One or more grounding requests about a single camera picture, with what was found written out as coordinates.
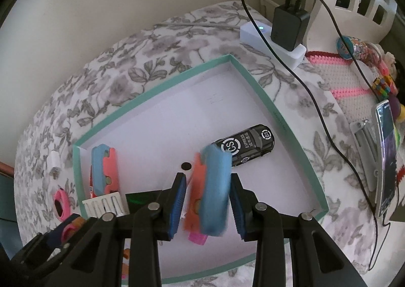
pink stripe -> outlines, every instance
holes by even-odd
[[[371,90],[363,90],[361,87],[356,88],[339,88],[337,90],[331,90],[335,99],[348,98],[351,96],[359,96],[371,93]]]
[[[310,57],[312,55],[320,55],[320,56],[328,56],[328,57],[341,57],[337,53],[323,52],[323,51],[309,51],[309,52],[305,53],[306,57]]]
[[[353,60],[345,60],[341,57],[330,57],[324,55],[310,55],[307,57],[311,63],[322,63],[322,64],[339,64],[339,65],[350,65]]]

smartphone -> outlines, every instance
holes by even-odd
[[[396,185],[395,130],[388,100],[376,105],[373,120],[378,151],[375,214],[382,216],[394,198]]]

toy car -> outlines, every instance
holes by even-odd
[[[274,148],[274,136],[265,125],[259,124],[214,142],[222,151],[232,154],[232,166],[238,166],[269,153]]]

white cable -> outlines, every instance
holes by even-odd
[[[232,26],[232,25],[226,25],[226,24],[202,24],[202,23],[194,23],[194,22],[160,22],[160,23],[156,24],[156,26],[157,25],[240,29],[240,27],[238,27],[238,26]]]

white comb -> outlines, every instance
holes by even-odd
[[[100,218],[105,213],[114,213],[117,217],[124,216],[127,213],[122,205],[119,192],[101,195],[82,201],[86,209],[87,216]]]

